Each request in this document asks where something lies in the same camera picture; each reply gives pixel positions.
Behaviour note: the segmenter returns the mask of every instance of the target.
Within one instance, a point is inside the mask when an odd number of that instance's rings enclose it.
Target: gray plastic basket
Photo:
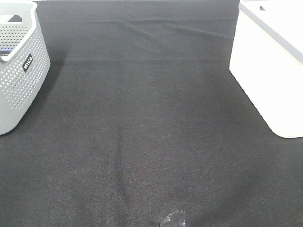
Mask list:
[[[50,67],[36,8],[34,2],[0,2],[1,15],[22,18],[0,23],[0,135],[21,120]]]

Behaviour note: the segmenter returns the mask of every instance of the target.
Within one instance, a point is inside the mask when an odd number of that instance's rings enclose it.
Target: storage box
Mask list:
[[[12,130],[37,95],[50,67],[34,2],[0,2],[0,135]]]
[[[271,130],[303,136],[303,3],[241,0],[230,71]]]

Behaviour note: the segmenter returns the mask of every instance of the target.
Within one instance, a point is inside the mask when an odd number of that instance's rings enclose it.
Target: basket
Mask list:
[[[34,2],[0,2],[0,135],[11,131],[37,95],[50,61]]]

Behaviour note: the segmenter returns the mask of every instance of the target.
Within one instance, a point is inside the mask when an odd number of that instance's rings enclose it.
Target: table surface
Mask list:
[[[0,137],[0,226],[302,226],[303,139],[228,69],[238,3],[38,2],[51,67]]]

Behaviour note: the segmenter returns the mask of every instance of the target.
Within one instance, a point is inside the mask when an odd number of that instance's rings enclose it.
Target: black fabric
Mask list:
[[[238,0],[51,1],[48,76],[0,137],[1,227],[303,225],[303,139],[229,72]]]

